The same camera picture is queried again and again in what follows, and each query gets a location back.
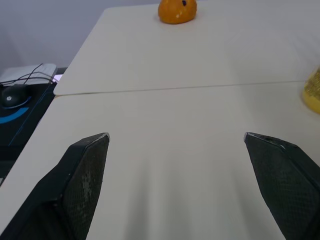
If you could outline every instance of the orange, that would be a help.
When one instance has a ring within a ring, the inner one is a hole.
[[[196,0],[161,0],[158,8],[160,20],[166,24],[182,24],[195,18]]]

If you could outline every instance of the white tabletop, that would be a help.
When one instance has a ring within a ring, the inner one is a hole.
[[[320,164],[320,116],[302,83],[61,96],[0,188],[0,232],[67,148],[108,132],[88,240],[284,240],[243,142],[256,132],[300,146]]]
[[[199,1],[163,24],[158,5],[104,11],[56,95],[305,81],[320,64],[320,1]]]

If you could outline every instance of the black mouse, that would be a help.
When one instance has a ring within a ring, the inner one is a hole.
[[[14,109],[26,104],[30,98],[28,85],[15,84],[1,91],[0,103],[4,109]]]

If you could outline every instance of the black cable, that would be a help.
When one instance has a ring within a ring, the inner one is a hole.
[[[53,76],[51,76],[51,75],[49,75],[49,74],[46,74],[46,73],[44,73],[44,72],[42,72],[42,71],[35,71],[35,72],[33,72],[32,74],[43,74],[43,75],[49,77],[51,80],[55,80],[56,82],[59,82],[58,79],[55,79]],[[30,75],[30,73],[28,73],[28,74],[26,74],[26,75],[23,75],[23,76],[19,77],[19,78],[16,79],[16,80],[10,80],[10,81],[11,81],[11,82],[21,81],[21,80],[24,80],[24,79],[21,79],[21,78],[26,77],[26,76],[28,76],[28,75]]]
[[[42,65],[43,65],[43,63],[40,63],[35,69],[33,69],[32,72],[30,73],[30,75],[28,76],[28,78],[25,80],[25,82],[24,82],[23,84],[26,84],[26,82],[29,80],[29,78],[30,78],[31,75],[34,73],[34,71],[37,70],[37,69],[38,69],[40,66],[42,66]]]
[[[12,83],[15,83],[17,81],[21,81],[21,80],[29,80],[29,79],[45,79],[45,80],[48,80],[49,82],[55,84],[56,82],[55,81],[52,81],[50,78],[47,78],[47,77],[40,77],[40,76],[34,76],[34,77],[26,77],[26,78],[21,78],[21,79],[16,79],[16,80],[10,80],[10,81],[2,81],[0,82],[0,85],[3,85],[3,84],[12,84]]]

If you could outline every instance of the yellow cup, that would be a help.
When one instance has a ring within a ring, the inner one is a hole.
[[[320,68],[305,83],[302,98],[312,111],[320,114]]]

